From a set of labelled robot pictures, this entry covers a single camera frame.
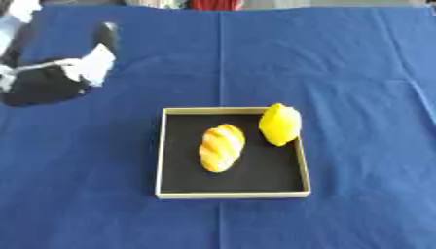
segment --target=blue tablecloth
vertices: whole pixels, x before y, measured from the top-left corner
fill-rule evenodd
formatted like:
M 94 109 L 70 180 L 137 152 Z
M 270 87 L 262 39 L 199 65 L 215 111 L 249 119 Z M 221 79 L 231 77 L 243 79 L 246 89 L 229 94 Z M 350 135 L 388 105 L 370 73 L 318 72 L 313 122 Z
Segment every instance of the blue tablecloth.
M 24 60 L 74 56 L 120 24 L 101 89 L 0 106 L 0 248 L 436 246 L 436 17 L 428 9 L 195 13 L 47 8 Z M 157 200 L 168 106 L 304 117 L 306 199 Z

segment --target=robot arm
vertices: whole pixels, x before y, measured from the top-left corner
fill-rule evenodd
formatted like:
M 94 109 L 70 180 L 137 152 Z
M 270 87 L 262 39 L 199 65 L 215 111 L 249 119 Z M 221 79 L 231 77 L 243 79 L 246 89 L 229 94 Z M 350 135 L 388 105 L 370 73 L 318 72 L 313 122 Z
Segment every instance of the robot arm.
M 10 106 L 57 103 L 101 87 L 116 59 L 116 27 L 110 22 L 99 24 L 93 34 L 91 51 L 81 57 L 46 59 L 18 66 L 21 51 L 32 32 L 31 22 L 23 22 L 14 32 L 9 32 L 14 37 L 0 54 L 0 102 Z

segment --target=yellow pepper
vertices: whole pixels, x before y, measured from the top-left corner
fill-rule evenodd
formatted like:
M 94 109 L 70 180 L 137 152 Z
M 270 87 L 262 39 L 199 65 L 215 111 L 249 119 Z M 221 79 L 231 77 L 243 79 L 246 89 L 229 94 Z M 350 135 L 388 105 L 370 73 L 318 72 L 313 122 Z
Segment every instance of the yellow pepper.
M 292 107 L 274 104 L 262 116 L 259 128 L 270 143 L 283 146 L 300 135 L 302 117 Z

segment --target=tray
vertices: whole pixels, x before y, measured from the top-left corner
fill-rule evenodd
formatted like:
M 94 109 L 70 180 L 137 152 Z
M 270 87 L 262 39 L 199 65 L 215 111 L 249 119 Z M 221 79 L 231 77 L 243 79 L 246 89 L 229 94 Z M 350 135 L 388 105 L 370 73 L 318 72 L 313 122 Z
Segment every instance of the tray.
M 283 147 L 266 141 L 258 128 L 266 107 L 163 109 L 158 158 L 158 198 L 283 198 L 310 194 L 302 139 Z M 236 164 L 211 173 L 200 164 L 206 130 L 239 127 L 246 143 Z

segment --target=tray rim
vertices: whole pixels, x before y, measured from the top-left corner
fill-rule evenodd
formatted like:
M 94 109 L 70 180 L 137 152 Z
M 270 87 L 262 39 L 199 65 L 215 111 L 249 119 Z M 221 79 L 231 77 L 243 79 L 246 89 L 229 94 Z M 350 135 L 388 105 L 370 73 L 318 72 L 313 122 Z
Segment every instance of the tray rim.
M 249 193 L 163 193 L 162 175 L 164 170 L 164 144 L 166 132 L 166 118 L 168 115 L 231 115 L 231 114 L 263 114 L 268 107 L 176 107 L 163 108 L 161 119 L 161 134 L 158 152 L 158 167 L 156 173 L 155 195 L 159 199 L 180 198 L 288 198 L 307 197 L 311 194 L 309 170 L 306 162 L 301 135 L 296 138 L 296 153 L 300 165 L 300 174 L 303 181 L 303 190 L 299 192 L 249 192 Z

